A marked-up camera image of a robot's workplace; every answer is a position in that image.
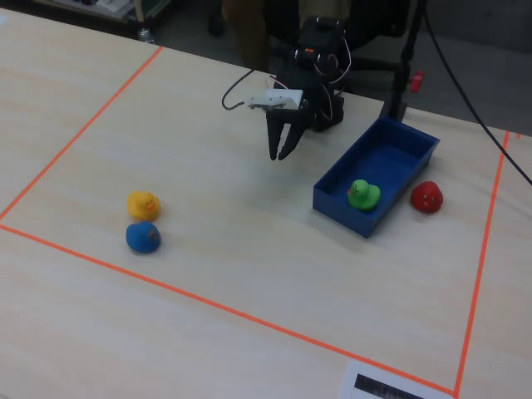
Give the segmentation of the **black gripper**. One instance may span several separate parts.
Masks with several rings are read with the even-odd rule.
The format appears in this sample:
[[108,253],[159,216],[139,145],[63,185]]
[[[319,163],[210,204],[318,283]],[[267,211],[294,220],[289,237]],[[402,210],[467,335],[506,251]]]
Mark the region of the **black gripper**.
[[[271,160],[283,160],[295,150],[305,130],[312,126],[315,110],[303,93],[267,93],[265,100],[269,156]],[[290,128],[278,152],[285,125]]]

